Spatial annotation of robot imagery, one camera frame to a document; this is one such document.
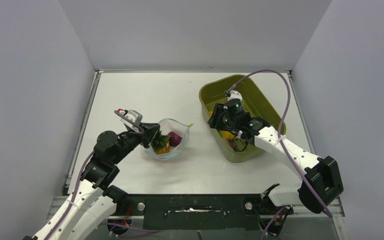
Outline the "orange toy pineapple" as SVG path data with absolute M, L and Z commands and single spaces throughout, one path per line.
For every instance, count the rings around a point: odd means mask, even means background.
M 169 137 L 159 130 L 150 143 L 152 150 L 157 155 L 167 154 L 170 151 Z

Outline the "yellow toy banana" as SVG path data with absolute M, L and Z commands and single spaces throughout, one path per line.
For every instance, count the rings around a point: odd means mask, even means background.
M 234 134 L 232 134 L 232 133 L 230 133 L 230 132 L 228 132 L 228 131 L 219 131 L 219 134 L 220 134 L 220 136 L 222 137 L 222 138 L 224 138 L 224 139 L 226 139 L 226 140 L 228 140 L 228 141 L 230 141 L 230 140 L 232 140 L 234 137 L 235 137 L 235 135 Z

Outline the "clear zip top bag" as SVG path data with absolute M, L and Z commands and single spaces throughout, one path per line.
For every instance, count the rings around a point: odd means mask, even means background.
M 154 160 L 167 161 L 178 156 L 185 148 L 194 124 L 181 123 L 173 118 L 164 118 L 158 124 L 160 129 L 150 147 L 143 150 L 143 155 Z

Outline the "purple red onion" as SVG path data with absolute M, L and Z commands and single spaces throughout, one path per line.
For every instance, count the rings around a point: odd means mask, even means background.
M 170 131 L 167 136 L 169 137 L 169 146 L 173 148 L 177 147 L 183 140 L 183 138 L 174 131 Z

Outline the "olive green plastic basket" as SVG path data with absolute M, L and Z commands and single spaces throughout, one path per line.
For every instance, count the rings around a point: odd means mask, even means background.
M 225 91 L 243 77 L 241 74 L 234 74 L 207 83 L 201 87 L 198 98 L 201 102 L 202 117 L 205 122 L 209 120 L 211 116 L 210 112 L 214 110 L 216 104 L 224 104 L 227 101 L 228 98 L 225 95 Z M 252 117 L 261 117 L 272 126 L 279 126 L 281 116 L 250 77 L 241 81 L 234 89 L 242 95 L 242 105 L 246 111 L 250 112 Z M 211 129 L 210 132 L 221 150 L 222 155 L 232 163 L 243 163 L 264 152 L 264 150 L 253 145 L 248 145 L 242 152 L 235 152 L 228 145 L 227 139 L 225 139 L 219 131 Z

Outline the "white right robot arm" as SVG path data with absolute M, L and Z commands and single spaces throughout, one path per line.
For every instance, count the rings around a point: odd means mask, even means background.
M 299 147 L 263 118 L 251 116 L 238 98 L 217 103 L 207 123 L 211 129 L 245 141 L 246 146 L 271 154 L 301 179 L 293 186 L 275 183 L 264 191 L 261 207 L 266 213 L 275 213 L 286 205 L 302 205 L 320 214 L 344 191 L 334 158 L 322 158 Z

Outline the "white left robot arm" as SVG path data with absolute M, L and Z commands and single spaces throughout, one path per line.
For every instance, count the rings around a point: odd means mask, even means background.
M 86 158 L 73 192 L 47 223 L 26 240 L 84 240 L 128 194 L 112 181 L 120 172 L 121 162 L 136 147 L 150 146 L 160 130 L 158 123 L 141 123 L 141 132 L 131 128 L 121 133 L 107 130 L 96 140 L 93 152 Z

